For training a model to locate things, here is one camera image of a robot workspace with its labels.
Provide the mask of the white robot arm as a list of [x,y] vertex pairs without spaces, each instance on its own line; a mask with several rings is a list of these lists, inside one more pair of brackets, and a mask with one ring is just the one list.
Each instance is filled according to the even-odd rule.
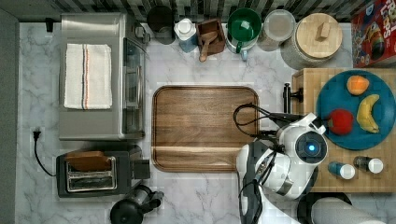
[[242,224],[264,224],[276,213],[265,196],[275,193],[289,200],[305,196],[315,184],[318,166],[328,155],[326,128],[317,116],[273,114],[279,127],[244,145],[236,157],[238,205]]

